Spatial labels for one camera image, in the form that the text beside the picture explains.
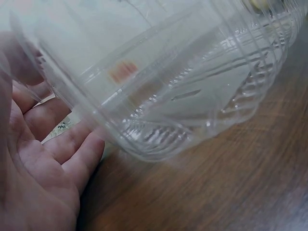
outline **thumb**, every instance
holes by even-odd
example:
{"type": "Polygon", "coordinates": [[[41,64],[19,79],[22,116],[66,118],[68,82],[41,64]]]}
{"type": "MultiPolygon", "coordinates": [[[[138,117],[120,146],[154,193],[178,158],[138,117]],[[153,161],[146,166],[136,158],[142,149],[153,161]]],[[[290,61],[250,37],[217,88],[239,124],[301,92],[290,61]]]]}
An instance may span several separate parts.
{"type": "MultiPolygon", "coordinates": [[[[31,44],[27,42],[25,44],[30,50],[34,50],[31,44]]],[[[34,54],[37,57],[41,56],[39,52],[34,54]]],[[[13,32],[0,32],[0,68],[24,85],[34,86],[44,81],[13,32]]]]}

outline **transparent plastic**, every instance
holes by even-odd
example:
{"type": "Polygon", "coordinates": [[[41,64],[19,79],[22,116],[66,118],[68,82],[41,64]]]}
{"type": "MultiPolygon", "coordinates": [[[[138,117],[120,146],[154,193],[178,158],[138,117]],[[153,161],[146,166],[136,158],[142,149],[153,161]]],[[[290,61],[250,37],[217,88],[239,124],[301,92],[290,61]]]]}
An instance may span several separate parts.
{"type": "Polygon", "coordinates": [[[251,118],[308,10],[306,0],[9,4],[9,29],[55,94],[145,161],[251,118]]]}

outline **wooden table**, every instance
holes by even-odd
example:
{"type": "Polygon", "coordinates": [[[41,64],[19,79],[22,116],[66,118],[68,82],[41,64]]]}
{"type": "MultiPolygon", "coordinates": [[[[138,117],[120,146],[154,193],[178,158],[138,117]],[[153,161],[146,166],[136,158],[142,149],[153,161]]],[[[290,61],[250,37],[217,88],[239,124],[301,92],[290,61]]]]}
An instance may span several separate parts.
{"type": "Polygon", "coordinates": [[[82,197],[78,228],[307,231],[304,37],[290,50],[282,72],[248,122],[164,163],[143,163],[125,154],[104,160],[82,197]]]}

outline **palm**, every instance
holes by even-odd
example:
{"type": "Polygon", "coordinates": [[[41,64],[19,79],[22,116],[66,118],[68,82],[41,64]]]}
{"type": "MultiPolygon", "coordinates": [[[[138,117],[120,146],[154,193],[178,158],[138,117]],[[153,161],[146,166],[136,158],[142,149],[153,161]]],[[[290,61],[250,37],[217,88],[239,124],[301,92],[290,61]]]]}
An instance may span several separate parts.
{"type": "Polygon", "coordinates": [[[0,77],[0,212],[5,227],[73,230],[79,197],[104,142],[78,124],[41,144],[69,109],[58,99],[33,107],[36,102],[17,89],[12,92],[5,78],[0,77]]]}

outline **finger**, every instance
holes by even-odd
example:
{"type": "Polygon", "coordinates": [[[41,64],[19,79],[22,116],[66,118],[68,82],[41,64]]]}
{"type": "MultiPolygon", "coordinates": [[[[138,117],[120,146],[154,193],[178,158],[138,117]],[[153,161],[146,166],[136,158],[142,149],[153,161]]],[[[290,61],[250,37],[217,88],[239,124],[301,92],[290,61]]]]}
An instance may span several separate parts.
{"type": "MultiPolygon", "coordinates": [[[[32,88],[32,90],[35,90],[36,94],[41,99],[45,99],[46,97],[51,95],[51,92],[46,87],[45,82],[36,85],[35,88],[32,88]]],[[[23,114],[25,114],[27,111],[29,111],[38,103],[38,101],[36,101],[34,98],[31,97],[29,92],[23,90],[20,84],[15,81],[13,82],[12,98],[15,101],[15,103],[19,106],[23,114]]]]}
{"type": "Polygon", "coordinates": [[[54,98],[32,108],[24,118],[34,137],[42,141],[69,113],[67,105],[54,98]]]}
{"type": "Polygon", "coordinates": [[[75,183],[80,195],[102,158],[104,146],[104,141],[92,132],[79,150],[62,165],[63,170],[75,183]]]}
{"type": "MultiPolygon", "coordinates": [[[[30,86],[44,81],[20,46],[13,32],[0,32],[0,49],[9,63],[9,68],[6,69],[8,75],[12,75],[21,83],[30,86]]],[[[38,51],[33,55],[41,56],[38,51]]]]}
{"type": "Polygon", "coordinates": [[[43,145],[57,162],[63,164],[77,152],[90,133],[91,130],[87,126],[79,123],[43,145]]]}

